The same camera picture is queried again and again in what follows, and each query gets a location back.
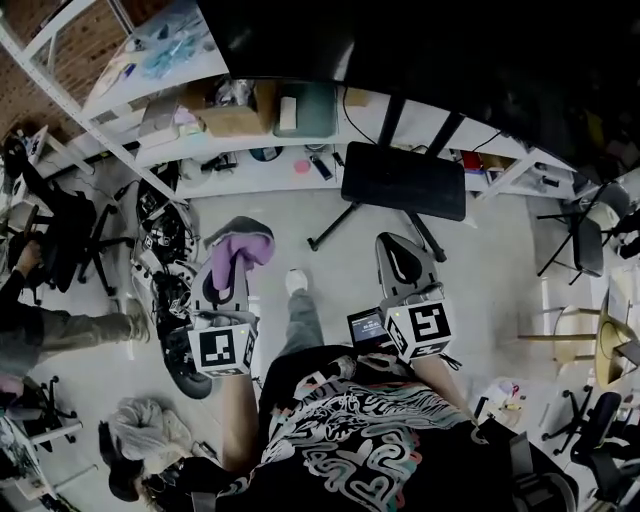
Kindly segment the grey-green storage bin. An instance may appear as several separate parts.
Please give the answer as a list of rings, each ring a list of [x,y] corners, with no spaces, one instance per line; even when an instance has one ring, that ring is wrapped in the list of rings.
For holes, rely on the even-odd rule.
[[[292,82],[281,86],[273,133],[279,138],[328,138],[336,133],[334,85]]]

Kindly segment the small black screen device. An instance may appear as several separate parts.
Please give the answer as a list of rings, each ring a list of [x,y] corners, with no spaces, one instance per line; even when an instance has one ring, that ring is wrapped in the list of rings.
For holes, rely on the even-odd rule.
[[[352,344],[357,349],[385,347],[391,342],[383,327],[379,308],[372,308],[347,316]]]

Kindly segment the blue plastic bag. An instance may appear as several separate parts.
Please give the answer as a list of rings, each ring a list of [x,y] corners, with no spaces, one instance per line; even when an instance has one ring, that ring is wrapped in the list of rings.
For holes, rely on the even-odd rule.
[[[201,40],[200,34],[182,30],[160,41],[143,59],[140,65],[142,76],[151,80],[165,77],[176,66],[189,62],[198,53]]]

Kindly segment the cardboard box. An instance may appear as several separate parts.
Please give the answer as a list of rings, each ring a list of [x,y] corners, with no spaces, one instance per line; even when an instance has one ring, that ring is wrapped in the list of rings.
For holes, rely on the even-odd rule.
[[[277,92],[273,80],[208,80],[195,93],[193,112],[216,137],[263,135],[274,123]]]

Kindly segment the person's grey trousers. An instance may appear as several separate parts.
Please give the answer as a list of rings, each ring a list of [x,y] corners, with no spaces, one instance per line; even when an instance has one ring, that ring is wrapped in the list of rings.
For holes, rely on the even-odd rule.
[[[324,337],[315,302],[305,289],[295,290],[288,300],[286,342],[279,357],[322,347]]]

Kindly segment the person's right forearm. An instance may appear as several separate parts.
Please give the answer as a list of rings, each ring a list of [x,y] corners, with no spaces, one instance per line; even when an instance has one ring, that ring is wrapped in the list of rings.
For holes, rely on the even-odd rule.
[[[439,356],[413,359],[411,366],[416,378],[431,390],[431,409],[440,423],[454,425],[471,422],[477,425],[477,420],[456,387],[447,365]]]

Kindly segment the grey fabric bundle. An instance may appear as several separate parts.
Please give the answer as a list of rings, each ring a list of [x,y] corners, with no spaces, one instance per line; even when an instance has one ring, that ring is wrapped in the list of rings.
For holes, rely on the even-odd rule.
[[[174,411],[149,398],[119,402],[98,427],[99,451],[109,468],[111,494],[124,502],[140,497],[142,481],[193,455],[188,427]]]

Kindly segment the person's black printed shirt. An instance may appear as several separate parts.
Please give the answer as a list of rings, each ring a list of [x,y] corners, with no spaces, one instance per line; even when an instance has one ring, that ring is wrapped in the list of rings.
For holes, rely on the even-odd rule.
[[[191,458],[177,512],[575,512],[578,488],[499,423],[440,423],[431,390],[388,354],[339,345],[276,358],[257,464]]]

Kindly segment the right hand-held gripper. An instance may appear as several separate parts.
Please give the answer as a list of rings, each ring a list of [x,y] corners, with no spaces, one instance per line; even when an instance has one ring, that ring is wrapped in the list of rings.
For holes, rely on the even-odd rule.
[[[379,282],[385,298],[398,295],[399,283],[422,290],[436,282],[436,270],[428,252],[414,242],[388,232],[375,242]],[[453,340],[451,303],[442,285],[428,287],[381,304],[383,327],[400,359],[441,356]]]

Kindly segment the black office chair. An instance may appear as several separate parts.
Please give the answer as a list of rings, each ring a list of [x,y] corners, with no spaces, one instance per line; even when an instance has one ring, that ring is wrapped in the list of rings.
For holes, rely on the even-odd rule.
[[[83,192],[68,193],[57,184],[45,183],[37,188],[35,195],[51,212],[49,216],[35,217],[37,224],[47,227],[39,240],[44,282],[65,293],[74,280],[84,284],[86,271],[93,265],[104,291],[113,297],[116,288],[107,281],[102,255],[119,244],[130,249],[135,245],[134,239],[128,236],[102,237],[108,217],[118,212],[117,207],[109,204],[98,214],[93,201]]]
[[[24,379],[24,392],[19,399],[23,408],[33,409],[35,418],[21,420],[23,431],[28,436],[44,434],[63,427],[64,420],[76,420],[75,411],[61,410],[56,401],[55,390],[60,379],[54,375],[48,382],[38,384],[31,377]]]
[[[554,456],[565,452],[568,447],[574,464],[587,467],[597,480],[619,477],[621,470],[615,461],[630,462],[640,459],[640,421],[631,424],[629,413],[625,420],[618,420],[622,396],[617,392],[604,392],[595,405],[589,407],[593,387],[585,385],[584,400],[578,403],[571,390],[563,390],[561,398],[571,406],[568,423],[554,432],[544,432],[541,440],[546,442],[564,437],[560,448],[555,448]]]

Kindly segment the white shelf unit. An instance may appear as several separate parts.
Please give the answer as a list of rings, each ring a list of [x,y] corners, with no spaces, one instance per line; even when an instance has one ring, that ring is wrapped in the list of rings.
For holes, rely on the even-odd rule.
[[[279,138],[273,133],[217,137],[209,130],[204,130],[178,137],[164,145],[142,148],[136,152],[127,150],[126,142],[131,140],[134,130],[142,122],[142,110],[127,109],[125,114],[117,115],[115,119],[102,124],[95,122],[96,116],[107,111],[115,112],[119,108],[127,108],[135,99],[222,71],[225,65],[218,51],[201,53],[179,66],[176,74],[158,82],[149,81],[139,73],[133,73],[124,82],[112,86],[98,101],[88,107],[82,107],[54,80],[51,73],[36,62],[35,55],[44,46],[55,45],[59,32],[89,9],[94,1],[71,0],[70,4],[56,14],[28,44],[22,43],[15,35],[3,11],[0,10],[0,47],[6,50],[29,78],[85,131],[84,135],[75,138],[68,145],[53,139],[47,141],[60,157],[87,171],[89,167],[85,162],[86,158],[111,151],[135,174],[147,177],[150,168],[157,164],[178,160],[194,162],[198,158],[223,152],[236,154],[238,165],[232,174],[222,178],[209,176],[179,183],[176,192],[171,195],[176,200],[340,187],[343,170],[329,155],[324,155],[322,159],[334,172],[334,177],[325,180],[315,169],[303,174],[295,172],[294,164],[304,157],[305,146],[314,144],[312,138]],[[535,178],[543,175],[560,181],[558,187],[547,191],[547,196],[566,199],[574,196],[572,185],[576,172],[569,165],[540,149],[528,149],[515,139],[477,121],[464,119],[451,141],[446,143],[445,150],[475,150],[511,159],[511,164],[496,179],[492,179],[489,174],[466,174],[466,189],[478,192],[483,197],[492,197],[501,192],[532,195],[535,190],[523,183],[523,176]]]

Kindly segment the wooden stool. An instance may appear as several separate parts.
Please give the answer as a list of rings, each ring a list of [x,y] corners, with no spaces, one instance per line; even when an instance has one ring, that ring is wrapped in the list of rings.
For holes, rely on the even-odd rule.
[[[518,339],[530,343],[546,343],[552,347],[552,360],[560,366],[591,362],[595,359],[596,334],[593,331],[600,311],[572,305],[546,309],[544,320],[552,320],[550,334],[519,334]]]

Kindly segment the person's left forearm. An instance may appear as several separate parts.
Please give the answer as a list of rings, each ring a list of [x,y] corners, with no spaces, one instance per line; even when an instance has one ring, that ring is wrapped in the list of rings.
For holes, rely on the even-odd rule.
[[[259,417],[251,377],[223,377],[221,392],[223,466],[229,472],[247,472],[259,459]]]

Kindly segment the purple fleece cloth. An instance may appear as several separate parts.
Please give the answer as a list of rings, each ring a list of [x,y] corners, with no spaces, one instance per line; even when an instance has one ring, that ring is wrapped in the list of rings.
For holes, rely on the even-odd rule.
[[[236,216],[206,237],[204,247],[211,252],[213,287],[222,291],[229,287],[232,263],[240,258],[245,268],[266,265],[275,253],[275,238],[265,224],[247,217]]]

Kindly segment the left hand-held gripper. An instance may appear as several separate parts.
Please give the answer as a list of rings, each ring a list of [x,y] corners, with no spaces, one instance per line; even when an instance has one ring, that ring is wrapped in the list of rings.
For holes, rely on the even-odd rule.
[[[219,311],[223,303],[213,286],[212,256],[208,256],[191,285],[191,309],[195,312],[188,337],[196,370],[209,378],[249,375],[258,317],[247,311]],[[233,304],[236,310],[249,309],[244,259],[234,261]]]

